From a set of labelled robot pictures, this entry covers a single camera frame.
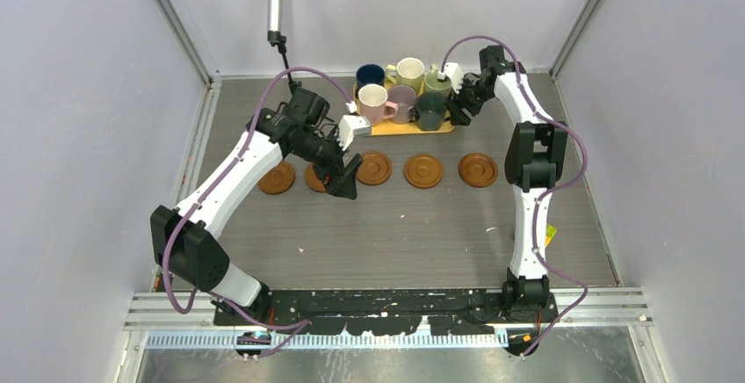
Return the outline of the dark green mug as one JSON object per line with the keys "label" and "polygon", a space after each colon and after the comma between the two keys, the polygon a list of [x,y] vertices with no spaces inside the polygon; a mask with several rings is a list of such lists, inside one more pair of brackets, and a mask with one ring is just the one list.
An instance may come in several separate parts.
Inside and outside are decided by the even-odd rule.
{"label": "dark green mug", "polygon": [[419,96],[412,108],[412,119],[418,130],[434,132],[445,122],[448,112],[447,98],[436,92],[425,92]]}

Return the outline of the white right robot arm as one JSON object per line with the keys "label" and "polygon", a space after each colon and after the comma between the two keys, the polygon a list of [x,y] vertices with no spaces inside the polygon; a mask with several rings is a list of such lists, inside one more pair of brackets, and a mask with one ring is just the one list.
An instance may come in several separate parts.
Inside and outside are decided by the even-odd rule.
{"label": "white right robot arm", "polygon": [[451,83],[448,104],[455,124],[469,124],[485,102],[497,99],[514,125],[503,166],[516,203],[514,249],[496,311],[523,322],[550,305],[544,265],[549,191],[562,176],[568,134],[536,100],[520,63],[506,60],[502,46],[483,48],[479,58],[480,73],[466,74],[446,61],[438,79]]}

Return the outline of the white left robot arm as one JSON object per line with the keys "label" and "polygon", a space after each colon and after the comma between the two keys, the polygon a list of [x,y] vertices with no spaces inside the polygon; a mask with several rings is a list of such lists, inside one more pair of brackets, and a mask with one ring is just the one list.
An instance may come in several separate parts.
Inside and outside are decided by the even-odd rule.
{"label": "white left robot arm", "polygon": [[252,117],[236,147],[206,181],[176,206],[159,206],[150,216],[156,264],[198,291],[235,303],[249,325],[262,323],[270,303],[260,293],[265,284],[233,264],[218,238],[230,216],[250,191],[288,155],[311,163],[324,191],[355,199],[361,155],[344,159],[358,136],[368,135],[370,121],[350,110],[329,134],[322,122],[329,102],[310,90],[297,89],[278,108],[262,108]]}

